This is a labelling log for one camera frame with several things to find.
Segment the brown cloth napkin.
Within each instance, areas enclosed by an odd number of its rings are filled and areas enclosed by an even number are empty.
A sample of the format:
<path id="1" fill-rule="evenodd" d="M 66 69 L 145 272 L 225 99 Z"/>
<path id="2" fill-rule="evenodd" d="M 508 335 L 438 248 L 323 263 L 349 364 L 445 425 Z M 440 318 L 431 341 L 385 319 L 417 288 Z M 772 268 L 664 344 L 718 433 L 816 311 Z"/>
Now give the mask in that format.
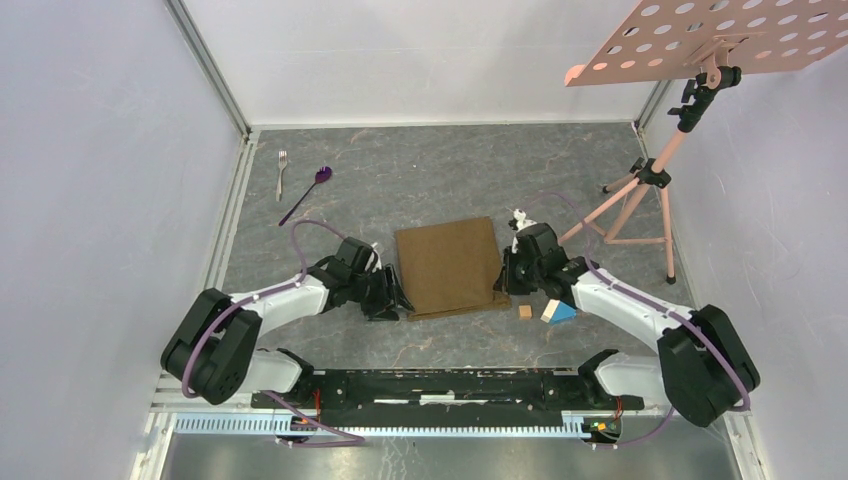
<path id="1" fill-rule="evenodd" d="M 506 309 L 510 297 L 494 288 L 501 254 L 489 217 L 395 232 L 403 290 L 412 321 Z"/>

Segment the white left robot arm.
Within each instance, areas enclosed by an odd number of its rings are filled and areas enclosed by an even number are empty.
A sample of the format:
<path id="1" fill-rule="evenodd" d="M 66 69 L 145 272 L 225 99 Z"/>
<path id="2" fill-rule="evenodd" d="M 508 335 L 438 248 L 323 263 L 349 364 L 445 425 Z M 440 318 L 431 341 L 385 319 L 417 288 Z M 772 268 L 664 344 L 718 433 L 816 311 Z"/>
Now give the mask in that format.
<path id="1" fill-rule="evenodd" d="M 396 270 L 374 246 L 353 237 L 291 279 L 264 290 L 228 295 L 202 291 L 160 357 L 185 396 L 219 405 L 238 393 L 270 390 L 290 407 L 314 394 L 314 368 L 289 350 L 262 349 L 260 337 L 290 322 L 347 303 L 369 321 L 397 321 L 414 312 Z"/>

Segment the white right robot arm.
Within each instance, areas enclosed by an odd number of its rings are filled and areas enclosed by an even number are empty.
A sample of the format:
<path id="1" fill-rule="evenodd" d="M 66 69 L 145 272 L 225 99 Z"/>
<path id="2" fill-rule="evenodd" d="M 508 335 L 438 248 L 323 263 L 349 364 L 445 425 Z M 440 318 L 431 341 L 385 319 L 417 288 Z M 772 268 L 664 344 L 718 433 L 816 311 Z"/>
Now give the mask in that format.
<path id="1" fill-rule="evenodd" d="M 745 411 L 761 383 L 729 316 L 714 305 L 691 309 L 663 301 L 611 275 L 584 257 L 570 258 L 546 223 L 509 223 L 495 289 L 511 296 L 541 291 L 546 317 L 588 313 L 624 330 L 652 350 L 629 356 L 608 349 L 586 361 L 577 382 L 580 400 L 602 408 L 615 397 L 668 405 L 707 427 L 728 411 Z"/>

